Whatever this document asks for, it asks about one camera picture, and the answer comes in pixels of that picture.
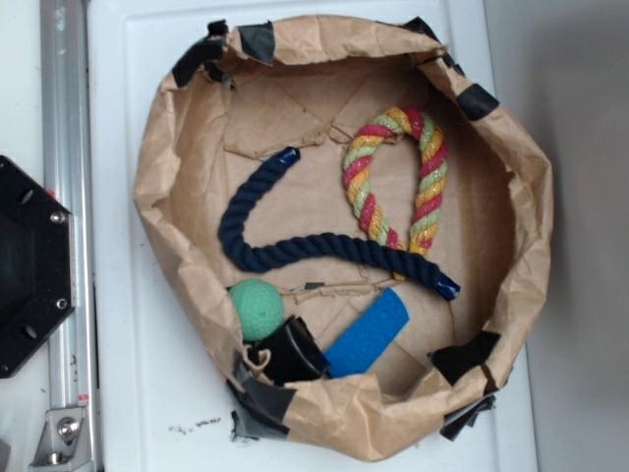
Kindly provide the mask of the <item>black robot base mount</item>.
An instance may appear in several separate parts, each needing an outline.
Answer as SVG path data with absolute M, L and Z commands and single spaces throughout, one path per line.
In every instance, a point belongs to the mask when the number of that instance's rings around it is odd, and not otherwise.
M 74 310 L 72 214 L 1 157 L 1 378 L 15 375 Z

